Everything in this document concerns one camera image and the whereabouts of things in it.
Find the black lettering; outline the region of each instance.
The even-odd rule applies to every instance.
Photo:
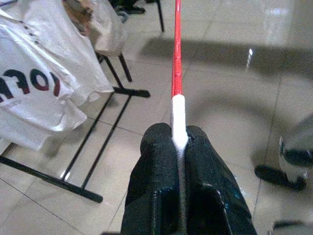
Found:
[[[7,99],[14,98],[5,81],[1,77],[0,77],[0,94],[4,94]]]
[[[17,79],[19,80],[17,82],[18,87],[23,90],[24,94],[29,93],[29,87],[28,87],[27,80],[26,80],[24,73],[22,73],[18,70],[7,70],[3,73],[3,76],[17,77]]]
[[[40,76],[44,79],[44,81],[45,81],[44,86],[42,86],[38,83],[37,76]],[[30,71],[30,81],[33,84],[33,86],[39,91],[48,91],[49,90],[49,83],[48,83],[47,77],[45,76],[45,74],[43,72],[41,72],[37,69],[32,69]]]
[[[53,94],[54,94],[54,96],[58,96],[60,93],[60,80],[53,73],[50,72],[50,74],[51,74],[53,81],[54,81],[54,84],[55,84],[54,89],[53,89]]]

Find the black shoe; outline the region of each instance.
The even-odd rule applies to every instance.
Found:
[[[127,14],[144,14],[146,12],[145,8],[137,7],[137,6],[121,6],[118,7],[119,11],[124,11]]]
[[[303,178],[299,177],[296,183],[289,182],[286,174],[283,171],[266,165],[258,165],[254,169],[254,173],[262,180],[270,182],[274,185],[285,186],[295,191],[301,191],[306,186],[306,182]]]

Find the chair leg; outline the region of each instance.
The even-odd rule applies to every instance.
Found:
[[[132,82],[133,80],[132,80],[131,74],[129,73],[129,70],[128,70],[128,67],[127,67],[127,65],[126,65],[126,61],[125,61],[125,59],[124,59],[123,54],[121,53],[121,54],[118,56],[118,58],[119,58],[119,61],[120,61],[121,64],[122,64],[122,67],[123,67],[123,70],[124,70],[124,72],[125,72],[125,74],[126,74],[127,80],[128,80],[129,82]]]
[[[119,77],[118,77],[117,73],[115,72],[115,69],[113,68],[109,58],[107,56],[105,56],[105,55],[102,55],[102,56],[103,56],[103,59],[107,62],[107,65],[109,66],[109,68],[110,68],[110,70],[111,70],[111,72],[112,72],[116,82],[118,83],[119,87],[120,88],[124,88],[122,83],[121,83],[121,80],[119,80]]]
[[[156,0],[156,3],[157,3],[157,7],[158,7],[158,14],[159,14],[159,17],[160,17],[161,30],[162,30],[162,32],[164,32],[164,23],[163,23],[161,2],[160,2],[160,0]]]

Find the black metal stand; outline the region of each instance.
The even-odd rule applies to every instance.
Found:
[[[161,24],[161,30],[164,32],[164,23],[163,23],[163,14],[162,14],[162,9],[161,9],[161,2],[160,0],[156,0],[157,3],[157,8],[158,8],[158,15],[160,17],[160,24]]]
[[[121,117],[122,117],[122,115],[123,115],[127,105],[129,104],[129,101],[131,100],[132,96],[139,96],[139,97],[148,98],[148,97],[150,97],[150,93],[148,91],[146,91],[146,90],[133,90],[133,89],[126,89],[126,88],[124,88],[122,83],[121,83],[121,81],[120,81],[120,79],[119,79],[119,77],[117,76],[117,74],[116,74],[112,64],[110,63],[109,59],[106,56],[103,56],[103,55],[99,55],[98,54],[97,56],[98,56],[99,63],[101,63],[103,60],[106,60],[106,62],[108,64],[111,72],[113,73],[113,75],[114,75],[114,77],[115,77],[115,79],[116,79],[116,81],[117,81],[117,83],[119,85],[119,87],[114,87],[114,93],[128,95],[128,99],[124,103],[122,110],[120,111],[120,113],[119,113],[115,123],[113,124],[113,126],[112,126],[112,128],[111,128],[111,130],[110,130],[110,132],[108,134],[108,136],[106,137],[106,139],[105,139],[101,149],[99,150],[99,153],[96,156],[96,158],[95,158],[95,160],[94,160],[94,162],[93,162],[93,164],[92,164],[92,166],[91,166],[91,168],[90,168],[90,170],[88,172],[88,175],[85,178],[82,186],[79,187],[79,186],[73,185],[71,183],[68,183],[68,182],[66,182],[65,178],[66,178],[67,174],[70,172],[70,170],[72,169],[73,165],[75,164],[77,158],[79,157],[82,149],[84,148],[86,142],[88,141],[92,131],[96,127],[100,117],[102,116],[105,108],[107,107],[107,105],[108,105],[110,99],[113,97],[114,93],[112,93],[109,96],[109,98],[107,99],[107,101],[103,105],[101,111],[99,112],[97,118],[94,120],[91,128],[89,129],[87,135],[85,136],[84,140],[80,144],[78,150],[76,151],[75,155],[73,156],[71,162],[69,163],[68,167],[66,168],[66,170],[65,170],[65,172],[64,172],[64,174],[63,174],[61,179],[58,179],[58,178],[55,178],[53,176],[44,174],[42,172],[39,172],[39,171],[37,171],[35,169],[27,167],[27,166],[25,166],[25,165],[23,165],[21,163],[15,162],[15,161],[10,160],[10,159],[8,159],[6,157],[3,157],[3,156],[0,156],[0,163],[8,165],[10,167],[13,167],[13,168],[15,168],[17,170],[24,171],[24,172],[26,172],[28,174],[34,175],[34,176],[36,176],[38,178],[41,178],[44,181],[47,181],[47,182],[49,182],[49,183],[51,183],[53,185],[56,185],[58,187],[64,188],[64,189],[66,189],[68,191],[71,191],[73,193],[76,193],[78,195],[81,195],[81,196],[83,196],[85,198],[88,198],[88,199],[94,201],[94,202],[101,203],[102,200],[103,200],[103,197],[101,195],[99,195],[99,194],[96,194],[94,192],[86,190],[85,187],[86,187],[86,185],[87,185],[87,183],[88,183],[88,181],[89,181],[89,179],[90,179],[94,169],[96,168],[96,166],[98,164],[98,161],[101,158],[101,155],[102,155],[103,151],[105,150],[105,148],[106,148],[106,146],[107,146],[107,144],[108,144],[108,142],[109,142],[109,140],[110,140],[114,130],[116,129],[116,127],[117,127],[117,125],[118,125],[118,123],[119,123],[119,121],[120,121],[120,119],[121,119]],[[122,63],[122,66],[124,68],[124,71],[126,73],[127,78],[128,79],[130,78],[130,81],[131,81],[131,77],[130,77],[128,68],[126,66],[125,60],[123,58],[123,55],[121,55],[119,58],[120,58],[120,61]]]

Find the white cloth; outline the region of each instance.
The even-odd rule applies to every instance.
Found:
[[[0,48],[0,138],[38,150],[86,120],[69,99],[73,89],[60,79],[71,78],[65,68],[50,67],[44,51],[6,25],[0,25]]]
[[[89,38],[79,33],[61,0],[18,1],[8,5],[5,12],[0,10],[0,24],[36,42],[53,59],[46,60],[49,66],[69,71],[72,76],[61,79],[74,90],[70,99],[75,105],[83,104],[88,98],[96,100],[97,93],[113,91]]]
[[[91,0],[93,14],[90,40],[94,50],[105,56],[121,54],[127,39],[123,23],[108,0]]]
[[[35,150],[86,120],[76,105],[112,92],[60,0],[0,9],[0,138]]]

